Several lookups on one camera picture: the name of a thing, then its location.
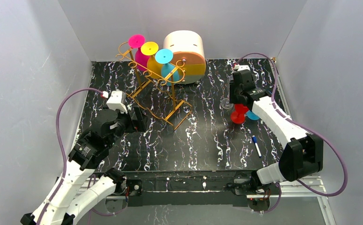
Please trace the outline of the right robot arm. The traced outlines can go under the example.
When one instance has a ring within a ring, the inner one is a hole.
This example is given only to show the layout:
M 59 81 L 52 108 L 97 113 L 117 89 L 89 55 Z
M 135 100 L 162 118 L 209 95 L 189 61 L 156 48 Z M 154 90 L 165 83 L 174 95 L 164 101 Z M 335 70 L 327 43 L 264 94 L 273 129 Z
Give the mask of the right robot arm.
M 248 107 L 268 126 L 284 149 L 278 162 L 252 173 L 255 184 L 295 181 L 321 171 L 324 141 L 290 122 L 271 95 L 256 87 L 249 70 L 235 71 L 232 76 L 229 83 L 231 103 Z

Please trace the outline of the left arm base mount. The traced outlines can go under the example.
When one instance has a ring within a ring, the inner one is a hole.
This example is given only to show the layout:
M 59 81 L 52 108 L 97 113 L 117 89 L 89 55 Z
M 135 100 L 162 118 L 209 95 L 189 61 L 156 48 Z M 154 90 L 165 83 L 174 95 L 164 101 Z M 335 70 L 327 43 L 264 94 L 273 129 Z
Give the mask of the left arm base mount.
M 117 187 L 115 192 L 106 198 L 105 206 L 107 212 L 116 215 L 124 211 L 128 207 L 131 197 L 142 194 L 142 187 L 142 180 L 126 180 L 125 184 Z

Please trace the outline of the blue front wine glass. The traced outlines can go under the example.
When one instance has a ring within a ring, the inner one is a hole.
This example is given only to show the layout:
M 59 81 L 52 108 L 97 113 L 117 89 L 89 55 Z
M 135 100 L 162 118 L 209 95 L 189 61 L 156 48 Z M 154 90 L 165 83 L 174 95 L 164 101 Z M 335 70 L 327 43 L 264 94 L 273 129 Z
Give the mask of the blue front wine glass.
M 246 112 L 246 116 L 250 119 L 250 120 L 259 120 L 260 117 L 257 116 L 256 114 L 254 114 L 251 110 L 248 110 Z

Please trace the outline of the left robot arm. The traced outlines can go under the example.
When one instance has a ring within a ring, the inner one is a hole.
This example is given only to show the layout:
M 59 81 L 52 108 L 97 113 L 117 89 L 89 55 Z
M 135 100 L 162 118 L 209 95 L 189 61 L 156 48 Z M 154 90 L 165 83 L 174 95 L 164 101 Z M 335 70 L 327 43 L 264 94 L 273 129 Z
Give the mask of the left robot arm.
M 71 150 L 65 174 L 56 180 L 48 197 L 34 212 L 23 215 L 21 224 L 77 224 L 98 202 L 125 185 L 126 176 L 112 168 L 82 194 L 78 195 L 78 190 L 109 155 L 115 141 L 124 134 L 145 132 L 147 128 L 148 117 L 138 106 L 127 113 L 108 108 L 99 111 Z

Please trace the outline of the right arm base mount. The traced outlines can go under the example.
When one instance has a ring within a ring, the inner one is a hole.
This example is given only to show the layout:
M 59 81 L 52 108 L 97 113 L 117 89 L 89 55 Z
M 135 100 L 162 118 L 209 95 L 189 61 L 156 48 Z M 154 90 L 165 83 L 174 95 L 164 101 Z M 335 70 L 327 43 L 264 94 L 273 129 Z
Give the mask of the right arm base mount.
M 273 211 L 280 203 L 280 183 L 261 185 L 252 178 L 237 178 L 227 183 L 224 190 L 237 196 L 246 196 L 250 211 L 261 215 Z

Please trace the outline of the red wine glass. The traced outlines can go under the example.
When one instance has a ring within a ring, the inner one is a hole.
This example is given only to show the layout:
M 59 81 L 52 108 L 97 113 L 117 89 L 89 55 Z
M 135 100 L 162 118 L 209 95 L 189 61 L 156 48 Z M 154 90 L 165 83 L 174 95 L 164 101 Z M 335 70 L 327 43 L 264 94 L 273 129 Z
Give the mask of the red wine glass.
M 249 108 L 243 104 L 234 104 L 234 111 L 230 115 L 231 121 L 235 124 L 243 124 L 248 110 Z

